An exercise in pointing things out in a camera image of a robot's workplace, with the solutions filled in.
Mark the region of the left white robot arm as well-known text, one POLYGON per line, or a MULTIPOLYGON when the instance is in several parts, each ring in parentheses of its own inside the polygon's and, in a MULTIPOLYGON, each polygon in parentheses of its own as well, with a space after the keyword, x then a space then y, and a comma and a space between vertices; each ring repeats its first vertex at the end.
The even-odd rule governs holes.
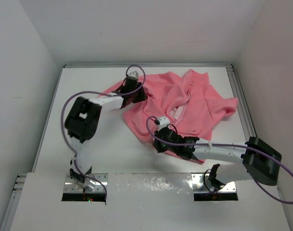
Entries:
POLYGON ((70 176, 80 184, 86 184, 91 174, 87 143, 93 138, 98 127, 101 113, 118 110, 131 103, 139 103, 147 99, 143 82, 127 76, 117 89, 110 93, 97 93, 100 97, 88 99, 76 98, 64 122, 64 128, 70 138, 70 148, 74 157, 70 162, 70 176))

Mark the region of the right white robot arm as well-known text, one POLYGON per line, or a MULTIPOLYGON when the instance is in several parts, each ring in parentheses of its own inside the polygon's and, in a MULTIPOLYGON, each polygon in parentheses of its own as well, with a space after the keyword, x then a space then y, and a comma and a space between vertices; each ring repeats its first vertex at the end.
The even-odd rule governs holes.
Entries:
POLYGON ((240 144, 214 144, 197 137, 182 137, 169 127, 154 133, 154 148, 159 153, 170 151, 184 160, 217 160, 208 175, 208 183, 219 189, 231 181, 255 180, 275 186, 278 182, 282 155, 258 137, 240 144))

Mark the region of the pink zip jacket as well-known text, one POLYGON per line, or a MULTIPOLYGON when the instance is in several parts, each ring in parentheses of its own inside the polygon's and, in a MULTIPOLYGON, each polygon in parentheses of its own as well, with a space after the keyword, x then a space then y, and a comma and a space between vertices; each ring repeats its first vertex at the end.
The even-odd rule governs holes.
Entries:
POLYGON ((233 115, 239 103, 237 98, 224 99, 209 83, 207 73, 188 70, 182 77, 167 72, 152 74, 144 80, 147 100, 134 104, 123 113, 123 119, 132 133, 142 142, 151 143, 147 128, 150 116, 167 117, 181 136, 211 140, 213 128, 225 117, 233 115))

